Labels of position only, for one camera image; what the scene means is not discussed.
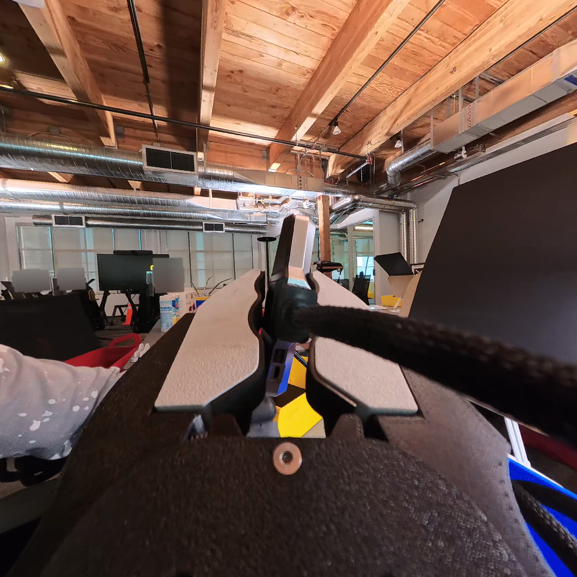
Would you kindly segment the silver multiport hub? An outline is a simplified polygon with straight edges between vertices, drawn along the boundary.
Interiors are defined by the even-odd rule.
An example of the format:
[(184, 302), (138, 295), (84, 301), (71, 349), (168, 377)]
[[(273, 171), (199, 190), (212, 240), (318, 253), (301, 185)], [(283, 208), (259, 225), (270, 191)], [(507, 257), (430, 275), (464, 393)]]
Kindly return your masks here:
[(268, 374), (265, 393), (275, 398), (288, 386), (298, 343), (307, 333), (293, 325), (293, 313), (317, 305), (317, 292), (309, 282), (315, 226), (302, 215), (284, 219), (264, 305), (263, 332)]

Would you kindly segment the white wipes canister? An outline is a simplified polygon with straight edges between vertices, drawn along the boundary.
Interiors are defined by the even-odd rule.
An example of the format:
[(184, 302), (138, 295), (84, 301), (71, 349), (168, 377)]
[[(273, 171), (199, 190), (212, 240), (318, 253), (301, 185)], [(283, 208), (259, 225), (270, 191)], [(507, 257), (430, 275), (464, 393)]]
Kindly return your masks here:
[(168, 332), (179, 319), (179, 294), (170, 292), (159, 298), (160, 331)]

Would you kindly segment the metal air vent grille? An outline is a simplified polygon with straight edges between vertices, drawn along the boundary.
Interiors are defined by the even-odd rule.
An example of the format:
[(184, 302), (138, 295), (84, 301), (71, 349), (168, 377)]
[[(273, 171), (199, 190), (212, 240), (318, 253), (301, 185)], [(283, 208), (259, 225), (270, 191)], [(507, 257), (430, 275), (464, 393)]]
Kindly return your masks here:
[(145, 170), (198, 175), (196, 152), (143, 145), (141, 155)]

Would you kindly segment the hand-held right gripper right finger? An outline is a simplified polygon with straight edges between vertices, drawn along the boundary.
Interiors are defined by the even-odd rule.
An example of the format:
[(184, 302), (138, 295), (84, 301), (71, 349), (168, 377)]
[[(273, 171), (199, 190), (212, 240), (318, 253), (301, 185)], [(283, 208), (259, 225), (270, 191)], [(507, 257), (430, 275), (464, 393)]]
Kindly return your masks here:
[(313, 337), (307, 401), (325, 431), (348, 409), (363, 422), (372, 415), (413, 416), (418, 405), (399, 365), (326, 337)]

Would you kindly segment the yellow storage bin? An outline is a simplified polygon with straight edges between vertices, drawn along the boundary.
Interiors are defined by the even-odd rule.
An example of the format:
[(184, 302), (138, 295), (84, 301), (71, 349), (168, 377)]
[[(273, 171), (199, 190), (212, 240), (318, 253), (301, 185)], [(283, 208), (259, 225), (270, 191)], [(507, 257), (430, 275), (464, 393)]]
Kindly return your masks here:
[(274, 423), (281, 438), (325, 438), (324, 422), (320, 414), (307, 402), (307, 356), (297, 352), (288, 376), (285, 376), (279, 394)]

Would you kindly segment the wooden post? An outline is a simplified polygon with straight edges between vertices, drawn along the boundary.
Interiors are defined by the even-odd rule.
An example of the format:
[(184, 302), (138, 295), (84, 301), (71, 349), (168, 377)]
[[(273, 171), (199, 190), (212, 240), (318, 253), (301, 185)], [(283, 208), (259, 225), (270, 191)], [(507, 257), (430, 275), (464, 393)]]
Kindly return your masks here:
[(330, 197), (322, 194), (317, 199), (319, 218), (319, 256), (320, 261), (332, 261), (330, 238)]

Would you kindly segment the large silver air duct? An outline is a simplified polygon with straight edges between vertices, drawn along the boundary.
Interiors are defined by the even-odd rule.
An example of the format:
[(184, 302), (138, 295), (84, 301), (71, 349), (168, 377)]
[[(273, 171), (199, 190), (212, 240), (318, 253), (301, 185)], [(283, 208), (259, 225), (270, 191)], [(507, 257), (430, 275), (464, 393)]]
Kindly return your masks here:
[(42, 172), (63, 172), (122, 178), (133, 181), (181, 185), (216, 191), (261, 194), (321, 194), (337, 197), (361, 194), (359, 190), (332, 185), (308, 174), (286, 174), (244, 169), (197, 160), (198, 175), (177, 172), (148, 171), (143, 168), (140, 152), (109, 147), (82, 146), (72, 143), (48, 142), (1, 134), (1, 168)]

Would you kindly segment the black television screen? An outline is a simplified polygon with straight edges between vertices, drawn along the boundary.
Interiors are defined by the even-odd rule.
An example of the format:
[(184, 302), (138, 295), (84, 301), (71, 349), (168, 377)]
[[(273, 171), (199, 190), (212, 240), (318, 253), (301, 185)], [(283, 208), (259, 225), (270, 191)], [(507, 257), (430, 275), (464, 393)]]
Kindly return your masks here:
[(153, 265), (150, 250), (97, 254), (98, 285), (101, 291), (139, 292), (147, 285), (147, 272)]

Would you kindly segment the person's left forearm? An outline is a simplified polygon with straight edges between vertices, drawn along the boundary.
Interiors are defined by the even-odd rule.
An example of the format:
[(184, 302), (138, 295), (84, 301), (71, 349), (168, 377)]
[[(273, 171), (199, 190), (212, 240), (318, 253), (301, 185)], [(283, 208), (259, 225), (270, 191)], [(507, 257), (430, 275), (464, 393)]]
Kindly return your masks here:
[(1, 458), (67, 457), (119, 368), (76, 367), (1, 346)]

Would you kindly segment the red storage bin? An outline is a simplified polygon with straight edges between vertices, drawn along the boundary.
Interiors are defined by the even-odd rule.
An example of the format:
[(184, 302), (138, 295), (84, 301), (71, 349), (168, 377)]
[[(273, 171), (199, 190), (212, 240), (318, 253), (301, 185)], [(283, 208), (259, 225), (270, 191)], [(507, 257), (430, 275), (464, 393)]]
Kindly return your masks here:
[(519, 430), (525, 447), (539, 451), (551, 459), (576, 471), (576, 449), (563, 441), (546, 436), (531, 428), (519, 424)]

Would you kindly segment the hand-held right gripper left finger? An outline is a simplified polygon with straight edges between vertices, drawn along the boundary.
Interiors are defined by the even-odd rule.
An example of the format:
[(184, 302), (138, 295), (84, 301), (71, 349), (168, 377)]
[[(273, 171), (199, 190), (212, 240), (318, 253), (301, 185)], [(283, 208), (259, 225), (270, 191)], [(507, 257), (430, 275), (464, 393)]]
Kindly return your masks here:
[(202, 416), (206, 429), (233, 415), (243, 434), (265, 396), (265, 274), (249, 270), (196, 311), (155, 400), (157, 411)]

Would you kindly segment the blue storage bin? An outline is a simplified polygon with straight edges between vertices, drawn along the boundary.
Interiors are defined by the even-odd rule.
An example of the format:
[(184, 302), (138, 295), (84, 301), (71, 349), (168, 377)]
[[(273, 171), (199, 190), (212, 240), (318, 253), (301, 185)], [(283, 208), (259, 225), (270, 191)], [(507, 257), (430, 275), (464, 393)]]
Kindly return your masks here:
[[(556, 481), (541, 474), (537, 470), (518, 463), (512, 456), (508, 458), (509, 476), (512, 481), (521, 481), (533, 485), (547, 487), (557, 496), (561, 496), (561, 503), (555, 507), (537, 500), (574, 538), (576, 538), (576, 494), (566, 489)], [(547, 565), (554, 576), (573, 576), (573, 573), (565, 565), (562, 559), (554, 552), (551, 546), (538, 534), (537, 529), (527, 520), (523, 514), (525, 524), (531, 537), (537, 544)]]

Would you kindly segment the black panel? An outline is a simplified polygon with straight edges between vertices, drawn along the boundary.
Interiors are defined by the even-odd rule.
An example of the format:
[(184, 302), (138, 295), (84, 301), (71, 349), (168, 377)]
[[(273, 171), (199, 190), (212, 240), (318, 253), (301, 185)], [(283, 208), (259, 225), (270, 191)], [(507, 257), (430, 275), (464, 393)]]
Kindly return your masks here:
[(1, 301), (1, 344), (59, 361), (100, 348), (77, 294)]

